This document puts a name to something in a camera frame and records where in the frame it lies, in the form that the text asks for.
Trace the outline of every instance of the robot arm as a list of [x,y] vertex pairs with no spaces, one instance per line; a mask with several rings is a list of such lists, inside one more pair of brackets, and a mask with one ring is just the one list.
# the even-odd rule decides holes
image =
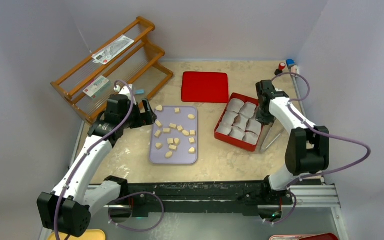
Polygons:
[[[124,87],[119,94],[109,97],[105,112],[100,114],[96,122],[90,127],[85,144],[70,170],[51,193],[42,192],[38,197],[37,207],[43,227],[53,230],[55,213],[59,211],[59,232],[80,237],[98,210],[126,194],[127,181],[114,176],[107,177],[94,190],[88,190],[88,186],[104,158],[110,153],[117,140],[123,136],[124,129],[152,125],[157,119],[147,99],[142,100],[145,112],[141,113],[134,96],[130,96],[128,92],[127,88]],[[64,196],[62,196],[60,209],[56,209],[57,200],[63,192],[63,187],[66,187],[68,177],[80,164],[82,156],[93,144],[122,122],[128,113],[131,102],[133,109],[127,121],[111,136],[95,146],[86,156],[75,172]]]
[[[258,110],[256,120],[263,125],[280,121],[289,133],[289,142],[285,153],[285,165],[275,174],[267,177],[267,191],[285,191],[288,184],[308,173],[315,174],[326,170],[329,166],[329,138],[313,134],[303,122],[299,121],[289,110],[288,106],[316,130],[329,133],[325,126],[316,126],[291,104],[289,96],[282,90],[276,89],[271,80],[263,80],[256,85],[258,95]],[[307,149],[307,142],[312,148]]]

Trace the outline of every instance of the wooden rack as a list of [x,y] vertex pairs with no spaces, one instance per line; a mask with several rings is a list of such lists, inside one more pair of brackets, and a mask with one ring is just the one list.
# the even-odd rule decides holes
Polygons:
[[[152,98],[167,81],[173,76],[173,72],[162,66],[158,61],[165,55],[164,50],[150,42],[148,34],[155,30],[155,25],[138,16],[134,22],[128,25],[125,29],[120,31],[95,52],[83,59],[79,64],[69,70],[66,74],[60,77],[58,80],[51,82],[50,84],[55,90],[64,98],[64,100],[70,104],[74,111],[88,124],[92,125],[98,117],[99,113],[104,111],[107,107],[107,99],[111,94],[114,94],[114,88],[111,86],[107,91],[96,99],[91,99],[83,90],[91,83],[96,77],[104,76],[108,78],[114,71],[125,65],[123,72],[126,72],[126,77],[123,80],[127,80],[128,84],[133,84],[138,80],[146,71],[151,67],[154,67],[158,71],[165,74],[165,77],[159,82],[156,87],[149,91],[147,98]],[[113,58],[106,65],[100,63],[94,63],[92,55],[99,52],[107,45],[114,42],[116,39],[126,35],[134,40],[134,43],[123,50],[119,55]],[[134,58],[139,51],[144,52],[144,60],[142,63],[138,63]],[[116,79],[109,79],[113,84]]]

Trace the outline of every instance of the gray wall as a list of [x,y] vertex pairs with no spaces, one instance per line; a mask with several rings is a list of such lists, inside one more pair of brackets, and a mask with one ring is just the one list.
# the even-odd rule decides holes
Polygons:
[[0,239],[37,239],[36,199],[67,171],[81,120],[51,87],[88,55],[63,0],[0,0]]
[[92,50],[143,16],[165,60],[295,58],[328,0],[66,0]]
[[[336,183],[350,239],[384,239],[384,1],[330,0],[297,63],[311,84],[309,118],[372,147],[366,162],[327,177]],[[330,169],[364,153],[332,140]]]

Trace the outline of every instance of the beige table surface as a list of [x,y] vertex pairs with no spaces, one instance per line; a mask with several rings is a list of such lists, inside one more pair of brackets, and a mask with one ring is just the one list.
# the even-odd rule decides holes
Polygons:
[[[214,138],[214,128],[223,113],[225,104],[181,101],[183,72],[227,73],[229,94],[239,93],[257,98],[256,82],[274,77],[279,61],[202,61],[163,62],[162,64],[174,72],[174,77],[150,100],[150,104],[153,108],[157,105],[197,108],[198,160],[191,165],[153,164],[148,159],[152,126],[126,129],[124,136],[118,140],[114,149],[103,160],[92,179],[92,184],[100,184],[110,175],[125,178],[130,183],[262,180],[284,164],[289,139],[287,132],[283,132],[277,141],[261,154],[260,146],[268,131],[268,127],[264,128],[257,151],[249,152]],[[117,78],[117,72],[110,78]],[[135,83],[136,89],[146,88],[147,81],[152,81],[153,76],[149,75],[145,79],[147,80]],[[284,90],[291,98],[296,97],[293,82],[288,75],[278,78],[274,86]],[[271,138],[281,130],[281,124],[276,121],[270,134]],[[80,146],[83,146],[85,137],[83,134]]]

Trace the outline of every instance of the yellow tray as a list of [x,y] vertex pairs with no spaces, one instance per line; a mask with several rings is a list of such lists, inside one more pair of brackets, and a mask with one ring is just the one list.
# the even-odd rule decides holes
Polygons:
[[[67,234],[60,232],[59,238],[60,239],[66,239]],[[47,240],[56,240],[55,232],[51,233],[51,235],[47,238]],[[99,229],[91,229],[86,230],[81,237],[74,237],[71,236],[69,240],[73,239],[80,239],[80,240],[105,240],[105,233],[102,230]]]

